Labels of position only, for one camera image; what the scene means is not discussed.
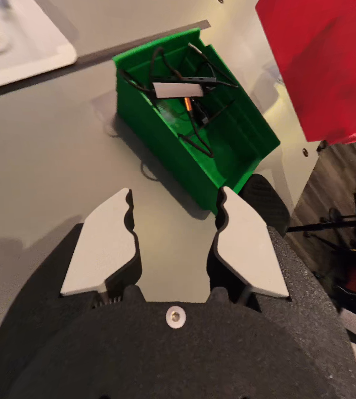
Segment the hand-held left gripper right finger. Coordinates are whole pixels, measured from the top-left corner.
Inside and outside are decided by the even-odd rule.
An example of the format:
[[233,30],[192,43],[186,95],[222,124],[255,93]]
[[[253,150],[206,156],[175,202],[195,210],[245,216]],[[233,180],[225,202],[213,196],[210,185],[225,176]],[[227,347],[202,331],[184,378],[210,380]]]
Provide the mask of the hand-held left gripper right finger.
[[218,192],[215,226],[207,257],[210,291],[224,288],[229,298],[290,297],[266,222],[226,186]]

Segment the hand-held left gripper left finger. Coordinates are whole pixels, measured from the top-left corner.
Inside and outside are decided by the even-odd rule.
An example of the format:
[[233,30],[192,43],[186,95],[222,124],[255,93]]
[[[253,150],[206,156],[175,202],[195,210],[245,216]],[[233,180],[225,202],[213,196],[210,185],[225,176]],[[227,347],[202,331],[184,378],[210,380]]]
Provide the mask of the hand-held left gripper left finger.
[[95,291],[122,297],[142,274],[139,241],[134,232],[132,190],[123,188],[85,219],[61,295]]

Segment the green plastic bin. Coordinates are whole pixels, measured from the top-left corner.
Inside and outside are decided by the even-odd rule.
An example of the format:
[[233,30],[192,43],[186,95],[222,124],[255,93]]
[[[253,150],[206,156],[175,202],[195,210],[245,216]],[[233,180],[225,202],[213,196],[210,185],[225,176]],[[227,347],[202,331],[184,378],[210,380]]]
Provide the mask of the green plastic bin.
[[[158,99],[154,82],[178,83],[163,63],[160,48],[183,76],[196,73],[199,57],[191,42],[239,88],[202,88],[203,97]],[[194,28],[157,39],[114,58],[117,113],[204,211],[217,212],[217,194],[227,186],[239,193],[280,140],[212,45]]]

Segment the red plastic bin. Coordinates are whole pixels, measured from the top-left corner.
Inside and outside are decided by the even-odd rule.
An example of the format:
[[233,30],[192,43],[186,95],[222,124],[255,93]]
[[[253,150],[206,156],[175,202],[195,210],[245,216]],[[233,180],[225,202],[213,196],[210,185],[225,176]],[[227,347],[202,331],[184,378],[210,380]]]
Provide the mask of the red plastic bin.
[[356,142],[356,0],[262,0],[256,12],[308,142]]

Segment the white usb adapter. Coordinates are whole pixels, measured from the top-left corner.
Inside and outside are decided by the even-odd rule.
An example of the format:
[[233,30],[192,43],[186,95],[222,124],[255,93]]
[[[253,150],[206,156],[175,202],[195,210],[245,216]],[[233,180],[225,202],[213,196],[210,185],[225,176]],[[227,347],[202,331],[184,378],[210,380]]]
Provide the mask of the white usb adapter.
[[158,99],[203,97],[204,91],[197,83],[154,82],[155,96]]

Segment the black office chair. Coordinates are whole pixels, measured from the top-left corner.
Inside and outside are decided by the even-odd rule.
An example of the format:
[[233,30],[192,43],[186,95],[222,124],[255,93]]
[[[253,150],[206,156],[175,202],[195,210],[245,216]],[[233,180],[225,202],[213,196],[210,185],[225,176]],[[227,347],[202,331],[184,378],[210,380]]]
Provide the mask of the black office chair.
[[238,195],[262,217],[267,226],[275,228],[281,237],[285,237],[290,213],[265,177],[253,174]]

